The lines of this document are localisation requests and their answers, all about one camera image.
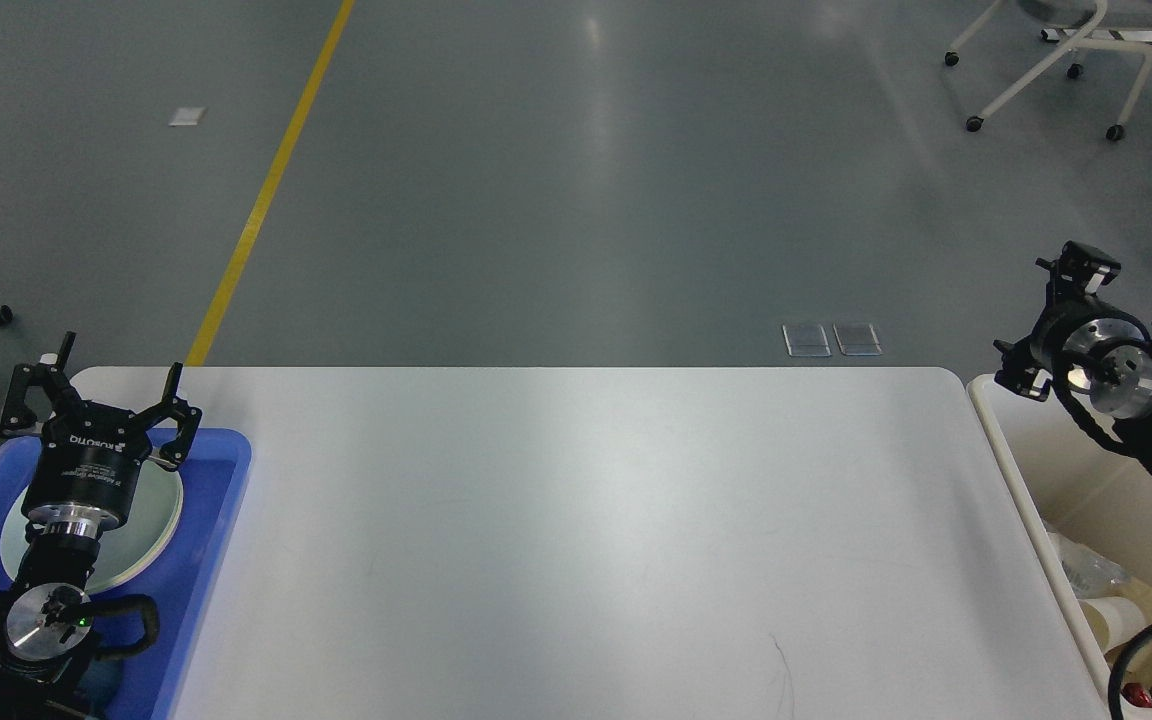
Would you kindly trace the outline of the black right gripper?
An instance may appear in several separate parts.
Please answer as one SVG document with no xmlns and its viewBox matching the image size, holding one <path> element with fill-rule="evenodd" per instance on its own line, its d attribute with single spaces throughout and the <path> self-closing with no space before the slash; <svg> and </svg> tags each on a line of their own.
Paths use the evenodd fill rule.
<svg viewBox="0 0 1152 720">
<path fill-rule="evenodd" d="M 1037 258 L 1036 265 L 1048 273 L 1044 287 L 1048 306 L 1039 314 L 1029 342 L 995 340 L 992 346 L 1001 361 L 996 386 L 1044 402 L 1051 393 L 1049 374 L 1070 386 L 1092 386 L 1098 377 L 1089 373 L 1089 366 L 1112 348 L 1146 342 L 1149 334 L 1134 314 L 1100 300 L 1085 300 L 1114 282 L 1123 268 L 1107 252 L 1068 241 L 1056 259 Z"/>
</svg>

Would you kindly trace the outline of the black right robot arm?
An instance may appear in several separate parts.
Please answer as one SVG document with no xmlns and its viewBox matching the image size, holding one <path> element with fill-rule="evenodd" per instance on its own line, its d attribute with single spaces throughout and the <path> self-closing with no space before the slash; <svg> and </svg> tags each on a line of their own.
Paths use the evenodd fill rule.
<svg viewBox="0 0 1152 720">
<path fill-rule="evenodd" d="M 1094 700 L 1152 719 L 1152 323 L 1101 300 L 1121 266 L 1094 247 L 1038 266 L 1033 329 L 969 396 Z"/>
</svg>

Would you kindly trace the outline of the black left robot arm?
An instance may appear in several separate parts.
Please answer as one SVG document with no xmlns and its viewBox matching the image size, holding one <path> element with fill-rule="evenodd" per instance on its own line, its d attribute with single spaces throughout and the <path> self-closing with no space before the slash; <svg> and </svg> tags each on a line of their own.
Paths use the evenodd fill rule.
<svg viewBox="0 0 1152 720">
<path fill-rule="evenodd" d="M 41 444 L 23 498 L 26 552 L 0 588 L 0 719 L 86 719 L 99 708 L 82 679 L 94 664 L 122 661 L 156 646 L 154 598 L 96 600 L 88 579 L 106 533 L 131 520 L 146 464 L 179 469 L 200 429 L 200 409 L 180 396 L 183 366 L 166 374 L 162 396 L 141 411 L 100 404 L 73 386 L 67 361 L 22 363 L 12 374 L 0 437 Z"/>
</svg>

